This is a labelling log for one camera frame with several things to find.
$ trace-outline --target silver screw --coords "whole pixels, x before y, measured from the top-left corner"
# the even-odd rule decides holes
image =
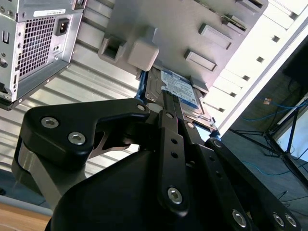
[[[194,129],[194,125],[190,122],[187,123],[187,125],[191,128],[191,129]]]
[[[167,115],[170,119],[173,119],[173,115],[170,114],[169,112],[167,112],[166,115]]]
[[[214,141],[214,144],[215,144],[216,147],[221,148],[220,143],[218,143],[217,141]]]
[[[232,216],[233,216],[233,219],[236,221],[236,223],[239,224],[239,226],[241,226],[242,228],[246,227],[246,225],[247,225],[246,220],[239,211],[234,209],[232,211]]]
[[[86,142],[86,137],[80,132],[72,132],[68,135],[68,140],[75,145],[83,145]]]
[[[177,205],[181,204],[183,200],[182,194],[179,192],[179,190],[173,187],[168,189],[168,197],[173,203]]]
[[[294,227],[296,227],[296,222],[295,220],[289,215],[289,214],[285,214],[285,218],[287,218],[287,221],[293,225]]]
[[[41,123],[46,128],[56,128],[59,126],[59,122],[52,117],[42,118]]]
[[[13,16],[14,16],[14,13],[13,13],[12,11],[8,11],[8,15],[9,15],[10,17],[13,17]]]
[[[144,107],[144,106],[138,104],[137,107],[138,107],[140,110],[145,111],[145,107]]]
[[[280,226],[284,226],[284,221],[281,219],[281,217],[278,216],[277,213],[273,213],[274,219],[275,221],[280,225]]]

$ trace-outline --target blue cable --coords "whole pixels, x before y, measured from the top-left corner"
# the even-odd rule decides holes
[[[261,117],[261,118],[257,118],[257,119],[247,119],[247,118],[242,117],[242,116],[241,116],[241,119],[243,119],[245,121],[248,121],[248,122],[260,121],[260,120],[263,120],[263,119],[267,119],[267,118],[269,118],[269,117],[271,117],[273,115],[276,115],[278,113],[286,112],[286,111],[288,111],[290,109],[295,109],[295,108],[299,108],[299,107],[305,106],[305,105],[308,104],[308,101],[304,101],[301,105],[298,105],[298,106],[295,106],[295,107],[288,107],[288,106],[284,106],[284,105],[281,105],[281,104],[278,104],[278,103],[275,103],[275,102],[270,102],[270,103],[272,103],[275,106],[282,107],[282,108],[285,108],[285,109],[281,110],[281,111],[278,111],[276,113],[269,114],[269,115]]]
[[[278,106],[278,107],[282,107],[282,108],[287,108],[287,109],[296,109],[296,108],[299,108],[299,107],[302,107],[302,106],[305,106],[307,104],[307,102],[303,102],[301,105],[298,105],[298,106],[295,106],[295,107],[288,107],[288,106],[284,106],[284,105],[281,105],[279,103],[275,103],[275,102],[270,102],[272,103],[273,105],[275,106]]]
[[[284,109],[284,110],[281,110],[281,111],[279,111],[279,112],[277,112],[277,113],[272,113],[272,114],[269,114],[269,115],[267,115],[267,116],[265,116],[265,117],[261,117],[261,118],[257,118],[257,119],[247,119],[247,118],[244,118],[244,117],[242,117],[242,116],[241,116],[241,118],[242,118],[243,120],[249,121],[249,122],[252,122],[252,121],[259,121],[259,120],[267,119],[267,118],[269,118],[269,117],[271,117],[271,116],[273,116],[273,115],[275,115],[275,114],[282,113],[282,112],[286,112],[286,111],[288,111],[288,110],[290,110],[290,109],[289,109],[289,108],[288,108],[288,109]]]
[[[242,161],[242,163],[244,163],[244,164],[249,164],[249,165],[255,167],[255,168],[256,168],[260,173],[262,173],[263,175],[270,176],[270,177],[280,176],[280,175],[283,175],[283,174],[286,174],[286,173],[289,173],[289,172],[290,172],[290,171],[286,171],[286,172],[282,172],[282,173],[278,173],[278,174],[268,174],[268,173],[263,172],[262,170],[260,170],[259,167],[258,167],[257,165],[255,165],[255,164],[253,164],[253,163],[250,163],[250,162],[247,162],[247,161]],[[298,167],[302,167],[302,166],[304,166],[305,164],[308,164],[308,162],[306,162],[306,163],[304,163],[304,164],[302,164],[302,165],[300,165],[300,166],[298,166]]]

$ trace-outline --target screw hole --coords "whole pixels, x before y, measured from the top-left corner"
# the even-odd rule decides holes
[[[0,58],[0,66],[3,68],[8,67],[8,63],[6,62],[5,59]]]
[[[222,175],[221,175],[221,173],[220,172],[216,172],[216,176],[218,177],[218,178],[222,178]]]
[[[171,141],[172,141],[174,144],[178,144],[177,140],[175,140],[175,139],[171,139]]]
[[[179,155],[176,154],[175,152],[172,152],[171,155],[172,155],[172,157],[175,158],[175,159],[178,159],[178,157],[179,157]]]

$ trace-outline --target wooden surface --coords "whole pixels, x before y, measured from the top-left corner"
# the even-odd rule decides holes
[[[0,231],[44,231],[50,217],[0,204]]]

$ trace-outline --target sticker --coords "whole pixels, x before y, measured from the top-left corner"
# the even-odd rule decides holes
[[[189,80],[172,71],[162,71],[162,81],[166,84],[166,86],[162,86],[162,90],[167,90],[178,96],[180,101],[188,106],[199,109]]]
[[[65,13],[66,9],[51,10],[51,11],[34,11],[33,17],[53,16]]]

